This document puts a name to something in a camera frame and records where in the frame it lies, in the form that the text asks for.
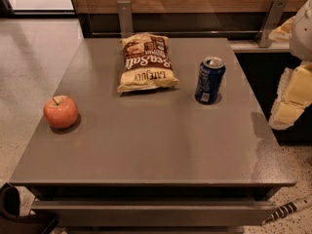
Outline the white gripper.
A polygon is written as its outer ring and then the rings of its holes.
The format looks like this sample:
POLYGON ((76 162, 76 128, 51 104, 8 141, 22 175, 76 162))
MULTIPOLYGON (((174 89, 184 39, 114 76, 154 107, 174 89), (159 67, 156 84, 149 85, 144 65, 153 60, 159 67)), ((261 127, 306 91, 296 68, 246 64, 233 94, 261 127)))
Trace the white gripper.
POLYGON ((271 108, 270 127, 283 131, 312 104, 312 0, 307 0, 295 17, 272 30, 268 39, 274 42, 290 39, 291 54, 304 60, 295 69, 284 70, 271 108))

